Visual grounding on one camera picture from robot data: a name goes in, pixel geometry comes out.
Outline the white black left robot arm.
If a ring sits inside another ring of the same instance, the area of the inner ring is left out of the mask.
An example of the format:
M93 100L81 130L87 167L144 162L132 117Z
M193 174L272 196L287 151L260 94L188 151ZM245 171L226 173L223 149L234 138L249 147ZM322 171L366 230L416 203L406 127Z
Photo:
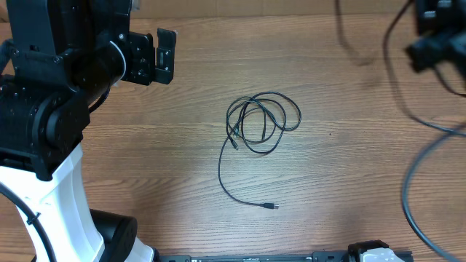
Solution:
M137 220L93 210L82 179L92 112L120 81L169 84L177 33L130 30L128 0L11 0L1 44L1 193L35 261L158 261Z

